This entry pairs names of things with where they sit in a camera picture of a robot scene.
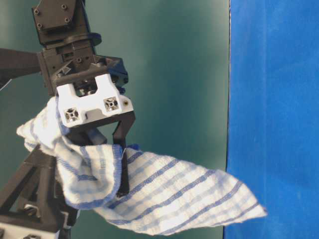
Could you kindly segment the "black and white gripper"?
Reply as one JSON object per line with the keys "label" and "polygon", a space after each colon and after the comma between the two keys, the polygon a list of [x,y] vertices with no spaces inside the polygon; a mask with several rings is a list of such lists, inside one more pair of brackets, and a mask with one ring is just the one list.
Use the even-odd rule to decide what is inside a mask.
{"label": "black and white gripper", "polygon": [[[118,122],[113,143],[123,150],[135,121],[131,100],[124,96],[128,73],[121,58],[96,55],[100,37],[66,37],[43,44],[37,54],[49,93],[58,97],[58,111],[66,127],[99,120],[99,126]],[[92,129],[71,129],[66,137],[75,145],[94,145]],[[123,152],[117,197],[130,191],[127,154]]]}

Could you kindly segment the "black white second gripper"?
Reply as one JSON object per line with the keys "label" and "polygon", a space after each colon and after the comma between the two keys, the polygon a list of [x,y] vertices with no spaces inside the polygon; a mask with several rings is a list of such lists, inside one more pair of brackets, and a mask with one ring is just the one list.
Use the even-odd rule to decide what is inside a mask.
{"label": "black white second gripper", "polygon": [[[10,212],[17,204],[17,213]],[[0,192],[2,239],[69,239],[78,210],[66,205],[56,158],[36,145]]]}

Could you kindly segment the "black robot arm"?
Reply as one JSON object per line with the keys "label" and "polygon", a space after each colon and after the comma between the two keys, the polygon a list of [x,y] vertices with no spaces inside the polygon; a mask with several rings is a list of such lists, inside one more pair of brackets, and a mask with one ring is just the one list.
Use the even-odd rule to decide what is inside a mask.
{"label": "black robot arm", "polygon": [[[99,56],[101,36],[90,31],[83,0],[42,0],[32,8],[38,53],[1,49],[0,86],[40,72],[51,96],[59,97],[60,115],[71,131],[67,137],[91,145],[89,130],[116,122],[113,142],[126,147],[135,121],[123,61]],[[56,158],[32,150],[0,193],[0,236],[3,239],[68,239],[78,211],[66,205],[55,178]]]}

